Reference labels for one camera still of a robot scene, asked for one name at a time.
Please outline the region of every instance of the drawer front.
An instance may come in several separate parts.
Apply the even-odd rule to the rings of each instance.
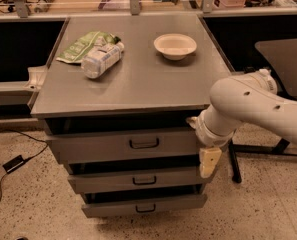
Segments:
[[[68,181],[76,194],[196,185],[203,182],[198,167],[70,175]]]
[[[82,210],[88,218],[149,214],[162,211],[202,208],[207,200],[204,194],[190,194],[158,199],[86,204]]]
[[[57,161],[68,164],[198,153],[195,132],[187,127],[57,135],[47,142]]]

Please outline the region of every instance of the chair leg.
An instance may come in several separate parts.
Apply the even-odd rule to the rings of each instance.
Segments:
[[[242,178],[239,170],[239,164],[236,156],[236,152],[234,150],[234,143],[232,140],[229,143],[229,157],[230,157],[230,163],[232,166],[232,170],[234,173],[234,176],[232,177],[232,180],[236,183],[241,183]]]
[[[281,139],[276,147],[273,148],[272,153],[274,154],[283,154],[285,149],[289,146],[290,142],[285,139]]]

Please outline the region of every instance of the metal rod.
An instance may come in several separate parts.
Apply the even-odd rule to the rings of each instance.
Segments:
[[[232,180],[236,183],[241,183],[242,178],[239,170],[239,164],[238,164],[236,152],[234,150],[234,143],[232,141],[229,143],[229,157],[230,157],[232,170],[234,172],[234,176],[232,177]]]
[[[14,0],[17,14],[20,18],[27,18],[30,14],[30,9],[25,3],[25,0]]]

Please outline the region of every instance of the drawer handle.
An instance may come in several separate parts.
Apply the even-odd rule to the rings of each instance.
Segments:
[[[146,181],[146,182],[143,182],[142,180],[136,180],[136,178],[135,177],[133,177],[132,178],[132,183],[134,184],[134,185],[137,185],[137,186],[142,186],[142,185],[153,185],[153,184],[156,184],[156,182],[157,182],[157,177],[156,176],[154,176],[154,178],[152,179],[152,181]]]
[[[141,210],[136,205],[136,212],[137,213],[148,213],[148,212],[154,212],[155,210],[156,210],[156,205],[155,204],[154,204],[154,206],[151,209],[148,209],[148,210]]]
[[[159,138],[156,138],[155,142],[146,142],[146,143],[134,143],[132,140],[129,140],[129,146],[132,149],[155,148],[159,146]]]

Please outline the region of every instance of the black cable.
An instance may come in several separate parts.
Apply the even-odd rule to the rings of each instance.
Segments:
[[[1,203],[1,199],[2,199],[2,182],[7,175],[8,175],[7,173],[4,174],[4,176],[2,176],[0,179],[0,203]]]
[[[34,138],[34,137],[32,137],[32,136],[30,136],[30,135],[28,135],[28,134],[26,134],[26,133],[20,132],[20,131],[5,129],[5,130],[1,130],[1,131],[0,131],[0,133],[2,133],[2,132],[15,132],[15,133],[19,133],[19,134],[21,134],[21,135],[23,135],[23,136],[28,137],[29,139],[32,139],[32,140],[34,140],[34,141],[42,142],[42,143],[45,143],[45,144],[46,144],[46,145],[42,148],[42,150],[39,151],[37,154],[35,154],[35,155],[33,155],[33,156],[30,156],[30,157],[26,158],[26,159],[24,160],[25,163],[27,163],[27,162],[29,162],[31,159],[33,159],[33,158],[39,156],[39,155],[40,155],[41,153],[43,153],[43,152],[46,150],[46,148],[48,147],[48,144],[47,144],[46,141],[36,139],[36,138]],[[0,179],[0,203],[1,203],[1,200],[2,200],[2,182],[3,182],[3,180],[5,179],[5,177],[6,177],[7,175],[8,175],[8,173],[4,174],[4,175],[1,177],[1,179]]]

